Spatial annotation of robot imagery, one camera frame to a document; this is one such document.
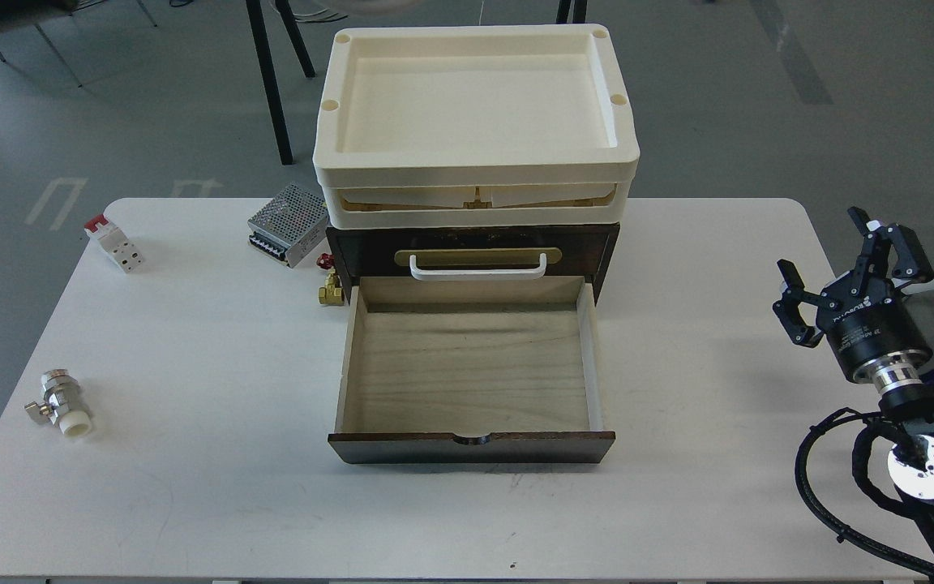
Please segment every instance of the wood grain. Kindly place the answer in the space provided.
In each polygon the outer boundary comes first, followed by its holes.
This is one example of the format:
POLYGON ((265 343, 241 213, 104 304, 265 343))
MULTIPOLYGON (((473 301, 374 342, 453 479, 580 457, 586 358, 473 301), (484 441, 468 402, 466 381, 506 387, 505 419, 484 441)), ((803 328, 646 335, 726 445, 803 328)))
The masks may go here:
POLYGON ((356 306, 359 326, 338 432, 483 436, 590 429, 576 311, 581 277, 381 280, 363 278, 359 291, 366 301, 356 306), (446 285, 456 285, 470 303, 450 303, 453 288, 446 285), (396 303, 399 289, 405 303, 396 303), (514 289, 518 303, 509 302, 514 289), (410 310, 429 300, 430 310, 410 310))

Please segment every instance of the drawer front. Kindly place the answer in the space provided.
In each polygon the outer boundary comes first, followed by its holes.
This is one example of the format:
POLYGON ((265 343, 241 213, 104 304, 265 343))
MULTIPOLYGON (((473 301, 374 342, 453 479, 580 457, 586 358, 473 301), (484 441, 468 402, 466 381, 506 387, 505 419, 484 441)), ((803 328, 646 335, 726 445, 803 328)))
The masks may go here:
POLYGON ((596 465, 614 432, 334 433, 328 439, 344 462, 390 465, 415 462, 556 462, 596 465))
MULTIPOLYGON (((615 240, 619 223, 607 225, 520 225, 512 228, 442 228, 396 230, 327 229, 327 240, 333 251, 335 267, 341 285, 346 290, 359 284, 360 277, 410 277, 405 255, 414 249, 501 249, 519 248, 556 250, 547 266, 547 276, 582 276, 593 284, 593 299, 600 296, 601 284, 615 240)), ((452 260, 451 266, 477 269, 513 269, 534 267, 535 263, 470 265, 463 256, 452 260)), ((431 260, 430 266, 440 267, 431 260)))

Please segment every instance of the cream plastic tray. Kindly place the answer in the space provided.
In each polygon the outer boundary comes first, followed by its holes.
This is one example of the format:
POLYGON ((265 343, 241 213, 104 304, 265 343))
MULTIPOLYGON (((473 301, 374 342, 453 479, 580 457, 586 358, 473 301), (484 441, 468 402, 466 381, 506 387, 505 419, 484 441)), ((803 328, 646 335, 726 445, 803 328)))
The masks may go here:
POLYGON ((334 36, 314 163, 338 229, 611 223, 638 159, 602 26, 334 36))

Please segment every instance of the black cable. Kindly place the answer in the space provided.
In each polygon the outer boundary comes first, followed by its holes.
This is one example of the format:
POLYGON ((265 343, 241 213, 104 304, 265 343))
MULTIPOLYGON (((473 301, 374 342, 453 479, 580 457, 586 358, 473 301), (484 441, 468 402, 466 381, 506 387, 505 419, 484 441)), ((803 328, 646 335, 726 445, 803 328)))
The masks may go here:
POLYGON ((856 436, 856 442, 853 443, 853 480, 856 481, 856 487, 859 487, 864 495, 867 495, 871 501, 874 501, 875 504, 882 509, 889 511, 889 513, 896 513, 900 515, 900 517, 908 518, 908 520, 915 520, 918 518, 919 513, 916 513, 914 509, 903 501, 897 501, 885 495, 877 485, 871 482, 871 478, 868 477, 868 463, 871 461, 871 447, 874 444, 874 440, 881 436, 880 424, 874 422, 871 422, 866 428, 860 430, 859 435, 856 436))
POLYGON ((820 436, 830 432, 831 429, 837 428, 843 424, 848 424, 849 422, 855 422, 857 420, 867 422, 868 420, 874 420, 879 417, 881 417, 880 413, 860 414, 859 411, 844 407, 841 410, 835 411, 834 414, 828 415, 827 418, 820 421, 816 426, 811 426, 808 435, 802 440, 802 444, 799 446, 798 453, 795 456, 796 487, 798 487, 799 495, 802 498, 802 502, 805 503, 805 506, 812 511, 812 514, 816 515, 816 518, 818 518, 820 522, 823 522, 824 525, 838 535, 837 540, 839 543, 842 543, 842 541, 849 541, 849 543, 854 544, 854 546, 860 548, 860 550, 868 552, 868 554, 892 562, 895 565, 901 566, 901 568, 912 569, 915 572, 926 574, 926 576, 934 581, 934 563, 898 551, 894 547, 886 546, 886 544, 880 543, 880 541, 875 539, 870 539, 870 537, 849 527, 845 522, 838 520, 838 517, 835 517, 834 514, 823 506, 820 500, 816 498, 814 492, 812 492, 812 485, 809 484, 807 473, 809 452, 812 451, 812 445, 816 443, 816 440, 820 439, 820 436))

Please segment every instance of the red breaker switch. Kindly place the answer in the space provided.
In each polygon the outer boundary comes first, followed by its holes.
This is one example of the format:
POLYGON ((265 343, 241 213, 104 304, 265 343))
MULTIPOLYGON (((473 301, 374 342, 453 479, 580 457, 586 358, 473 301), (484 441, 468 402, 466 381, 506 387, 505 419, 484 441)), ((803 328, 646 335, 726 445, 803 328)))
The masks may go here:
POLYGON ((129 241, 125 232, 103 216, 103 213, 85 223, 85 233, 88 233, 89 238, 99 241, 100 247, 103 247, 103 251, 107 252, 110 259, 127 273, 141 264, 144 259, 142 252, 129 241))

